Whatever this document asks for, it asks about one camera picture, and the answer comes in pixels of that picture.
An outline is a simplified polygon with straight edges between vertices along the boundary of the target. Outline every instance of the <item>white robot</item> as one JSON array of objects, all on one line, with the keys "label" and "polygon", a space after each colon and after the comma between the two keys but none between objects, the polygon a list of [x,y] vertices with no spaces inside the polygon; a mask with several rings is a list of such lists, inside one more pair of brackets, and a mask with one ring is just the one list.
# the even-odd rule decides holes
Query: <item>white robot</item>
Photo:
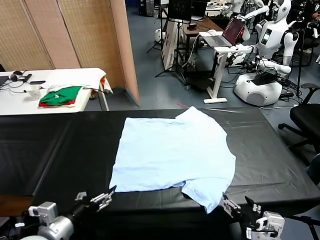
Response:
[{"label": "white robot", "polygon": [[[258,51],[259,60],[256,62],[256,68],[263,71],[262,74],[266,74],[269,70],[276,71],[280,77],[289,74],[291,72],[289,64],[298,41],[298,33],[289,30],[292,23],[288,25],[286,21],[290,8],[291,0],[274,2],[273,20],[262,20],[256,25],[259,36],[258,44],[252,45],[248,51],[234,54],[233,58],[243,53]],[[281,45],[284,45],[283,62],[278,64],[269,59]],[[246,103],[255,106],[274,104],[281,94],[281,84],[276,81],[260,84],[257,83],[257,78],[259,78],[257,73],[241,75],[235,84],[234,93]]]},{"label": "white robot", "polygon": [[[241,20],[249,20],[259,14],[268,14],[269,13],[269,6],[266,6],[262,0],[254,0],[255,5],[257,5],[259,8],[249,12],[245,16],[241,16],[241,7],[244,4],[245,0],[231,0],[231,5],[226,5],[222,10],[221,13],[225,16],[230,11],[232,11],[232,17],[239,16]],[[244,28],[244,32],[242,35],[242,39],[244,41],[247,41],[250,39],[250,33],[247,27]]]}]

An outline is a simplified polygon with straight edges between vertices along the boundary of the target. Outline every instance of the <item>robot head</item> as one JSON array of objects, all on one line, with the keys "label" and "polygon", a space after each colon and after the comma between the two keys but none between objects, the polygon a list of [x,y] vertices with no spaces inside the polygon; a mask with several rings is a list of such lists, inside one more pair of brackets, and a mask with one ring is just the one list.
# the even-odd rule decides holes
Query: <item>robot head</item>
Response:
[{"label": "robot head", "polygon": [[272,8],[272,20],[276,23],[280,20],[287,19],[289,11],[291,9],[291,0],[278,0],[273,2]]}]

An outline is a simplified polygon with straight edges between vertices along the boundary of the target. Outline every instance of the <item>laptop screen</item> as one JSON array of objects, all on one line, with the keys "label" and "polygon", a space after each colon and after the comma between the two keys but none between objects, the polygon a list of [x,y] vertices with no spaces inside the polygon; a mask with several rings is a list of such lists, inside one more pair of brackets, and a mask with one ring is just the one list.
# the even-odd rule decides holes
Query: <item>laptop screen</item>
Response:
[{"label": "laptop screen", "polygon": [[227,39],[232,45],[234,45],[244,26],[244,22],[232,17],[228,25],[226,26],[222,36]]}]

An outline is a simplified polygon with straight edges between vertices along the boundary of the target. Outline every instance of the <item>computer monitor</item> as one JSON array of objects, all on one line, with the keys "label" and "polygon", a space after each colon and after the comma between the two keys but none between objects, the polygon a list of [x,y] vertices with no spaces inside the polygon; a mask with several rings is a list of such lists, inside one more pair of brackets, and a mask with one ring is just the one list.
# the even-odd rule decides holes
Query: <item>computer monitor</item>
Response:
[{"label": "computer monitor", "polygon": [[232,45],[237,41],[237,38],[241,31],[244,29],[245,23],[237,18],[232,17],[226,26],[222,36],[228,40]]},{"label": "computer monitor", "polygon": [[168,18],[171,20],[191,21],[192,0],[170,0]]},{"label": "computer monitor", "polygon": [[203,18],[206,14],[207,5],[207,1],[192,1],[192,16]]}]

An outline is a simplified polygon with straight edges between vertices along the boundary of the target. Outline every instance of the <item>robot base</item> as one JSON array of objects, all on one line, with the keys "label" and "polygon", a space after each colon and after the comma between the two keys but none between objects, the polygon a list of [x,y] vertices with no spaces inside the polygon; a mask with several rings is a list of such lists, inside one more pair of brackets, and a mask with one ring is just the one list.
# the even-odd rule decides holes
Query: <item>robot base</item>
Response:
[{"label": "robot base", "polygon": [[239,76],[235,83],[234,93],[243,101],[255,106],[266,106],[278,101],[282,85],[276,81],[265,84],[255,85],[252,80],[256,73],[248,73]]}]

